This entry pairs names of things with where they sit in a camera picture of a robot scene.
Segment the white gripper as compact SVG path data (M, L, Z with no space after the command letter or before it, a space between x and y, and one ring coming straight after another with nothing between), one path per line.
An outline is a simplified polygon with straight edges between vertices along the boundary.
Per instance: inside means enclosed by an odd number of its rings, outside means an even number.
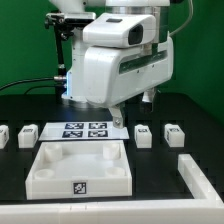
M140 109L144 114L152 112L156 95L153 87L171 78L173 57L170 37L158 45L154 55L145 55L142 46L90 47L84 57L84 96L90 104L111 107L113 126L122 129L125 115L121 102L145 91Z

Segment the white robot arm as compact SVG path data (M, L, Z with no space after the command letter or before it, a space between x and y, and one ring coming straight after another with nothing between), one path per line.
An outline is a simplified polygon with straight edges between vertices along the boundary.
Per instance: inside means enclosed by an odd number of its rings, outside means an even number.
M46 24L72 40L66 101L107 108L116 128L124 126L123 103L154 88L173 73L169 7L191 0L49 0L58 8Z

